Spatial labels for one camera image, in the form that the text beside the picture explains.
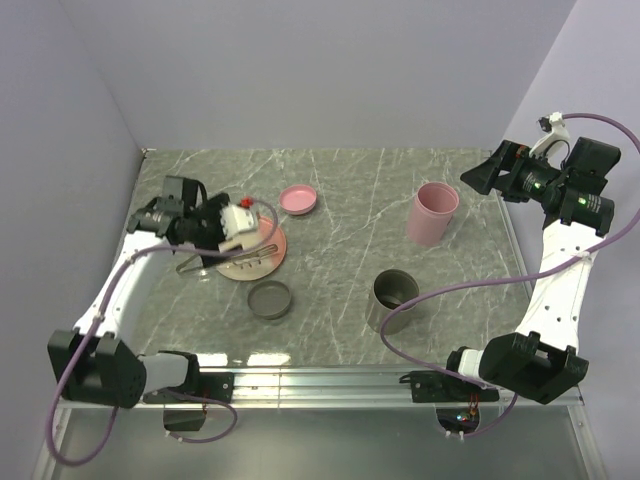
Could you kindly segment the metal serving tongs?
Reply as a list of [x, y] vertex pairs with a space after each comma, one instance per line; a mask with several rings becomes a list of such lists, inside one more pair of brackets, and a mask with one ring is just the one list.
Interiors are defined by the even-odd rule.
[[[244, 268], [245, 266], [251, 266], [253, 263], [261, 264], [264, 258], [270, 257], [278, 251], [279, 247], [276, 244], [269, 244], [249, 253], [238, 254], [220, 260], [218, 263]], [[187, 260], [180, 263], [176, 267], [175, 271], [179, 275], [186, 275], [192, 272], [206, 271], [208, 268], [210, 268], [210, 265], [206, 266], [205, 261], [199, 255], [192, 255]]]

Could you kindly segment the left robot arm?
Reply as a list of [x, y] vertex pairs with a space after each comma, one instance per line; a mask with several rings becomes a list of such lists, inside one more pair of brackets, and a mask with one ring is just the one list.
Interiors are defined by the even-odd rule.
[[120, 255], [88, 310], [72, 329], [52, 334], [47, 350], [55, 397], [126, 409], [165, 389], [180, 402], [196, 399], [203, 379], [195, 355], [139, 355], [130, 338], [178, 247], [192, 245], [220, 260], [220, 244], [237, 234], [246, 215], [226, 193], [210, 197], [198, 180], [166, 177], [161, 195], [130, 215]]

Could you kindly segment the grey round lid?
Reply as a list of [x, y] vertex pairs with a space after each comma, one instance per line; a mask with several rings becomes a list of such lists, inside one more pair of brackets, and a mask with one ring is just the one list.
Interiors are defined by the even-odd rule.
[[290, 309], [292, 294], [280, 281], [267, 280], [253, 286], [248, 293], [247, 304], [251, 312], [266, 320], [284, 316]]

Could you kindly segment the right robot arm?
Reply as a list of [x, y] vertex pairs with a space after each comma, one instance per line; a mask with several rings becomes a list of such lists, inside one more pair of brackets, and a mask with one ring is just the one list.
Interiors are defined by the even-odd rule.
[[448, 397], [464, 399], [483, 381], [548, 404], [584, 379], [589, 363], [578, 354], [578, 326], [595, 260], [589, 249], [609, 232], [614, 203], [601, 193], [620, 158], [619, 148], [581, 137], [555, 168], [529, 147], [504, 140], [488, 160], [462, 174], [480, 194], [497, 190], [507, 201], [541, 205], [545, 275], [514, 332], [482, 350], [461, 347], [449, 355], [441, 376]]

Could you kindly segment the grey cylindrical container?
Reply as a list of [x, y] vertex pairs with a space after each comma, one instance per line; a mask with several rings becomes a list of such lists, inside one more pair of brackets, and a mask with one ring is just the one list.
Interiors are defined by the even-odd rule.
[[378, 333], [384, 318], [391, 311], [419, 294], [419, 285], [409, 273], [398, 269], [381, 272], [369, 292], [364, 314], [366, 324]]

